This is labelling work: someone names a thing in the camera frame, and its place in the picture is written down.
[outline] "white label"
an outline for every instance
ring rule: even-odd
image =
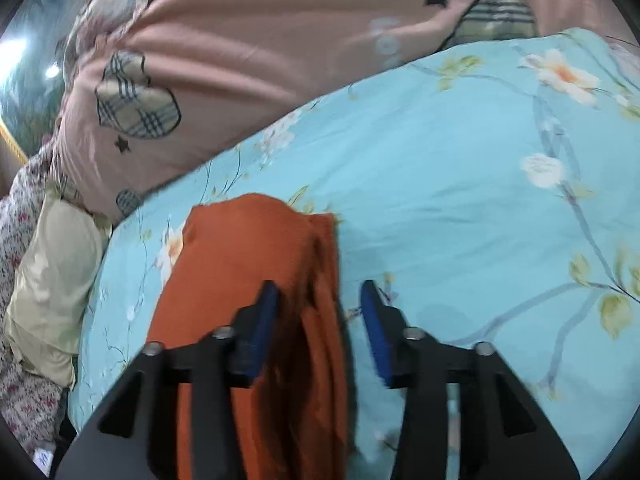
[[[33,453],[33,463],[38,466],[38,469],[44,473],[46,477],[49,477],[51,471],[51,463],[53,462],[53,452],[48,449],[37,448]]]

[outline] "plaid heart patch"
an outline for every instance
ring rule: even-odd
[[[145,56],[121,50],[111,57],[95,88],[100,126],[136,139],[160,139],[180,124],[174,95],[151,85]]]

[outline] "pink comforter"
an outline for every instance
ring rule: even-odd
[[[476,0],[152,0],[79,63],[53,173],[115,221],[274,120],[436,51]],[[541,35],[635,43],[611,0],[526,0]]]

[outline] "light blue bedsheet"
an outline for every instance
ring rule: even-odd
[[[457,46],[215,157],[114,232],[84,318],[76,428],[142,346],[191,207],[258,192],[340,222],[353,478],[389,477],[403,410],[357,311],[367,278],[440,340],[493,341],[586,478],[640,402],[639,86],[583,30]]]

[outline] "white flower print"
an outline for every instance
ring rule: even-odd
[[[551,188],[564,180],[564,165],[557,158],[535,153],[526,156],[520,163],[529,181],[537,187]]]
[[[162,287],[169,281],[174,265],[182,252],[182,222],[177,229],[168,227],[162,234],[162,247],[156,256],[156,268],[160,269],[160,281]]]
[[[263,164],[270,164],[271,157],[276,152],[284,150],[296,138],[289,129],[300,120],[300,115],[302,115],[300,110],[293,110],[263,130],[262,139],[258,142]]]
[[[598,87],[600,80],[586,70],[570,66],[559,50],[549,49],[544,57],[529,54],[522,59],[522,65],[536,70],[542,84],[567,94],[582,105],[596,105],[593,89]]]
[[[626,97],[624,97],[622,95],[616,95],[616,96],[614,96],[614,99],[623,108],[627,108],[629,106],[629,99],[627,99]]]

